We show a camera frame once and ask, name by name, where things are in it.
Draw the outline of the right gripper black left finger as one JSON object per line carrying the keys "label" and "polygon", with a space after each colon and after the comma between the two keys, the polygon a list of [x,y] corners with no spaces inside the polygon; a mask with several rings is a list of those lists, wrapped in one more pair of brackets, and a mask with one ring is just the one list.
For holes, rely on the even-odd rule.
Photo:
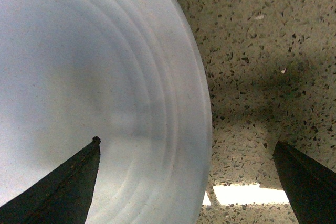
{"label": "right gripper black left finger", "polygon": [[100,163],[100,138],[1,206],[1,223],[85,223]]}

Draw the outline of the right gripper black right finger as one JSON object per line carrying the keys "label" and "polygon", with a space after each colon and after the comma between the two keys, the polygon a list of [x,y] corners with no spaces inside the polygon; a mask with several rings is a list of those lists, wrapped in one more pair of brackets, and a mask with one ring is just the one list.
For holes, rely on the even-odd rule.
{"label": "right gripper black right finger", "polygon": [[335,172],[283,141],[273,159],[298,222],[335,223]]}

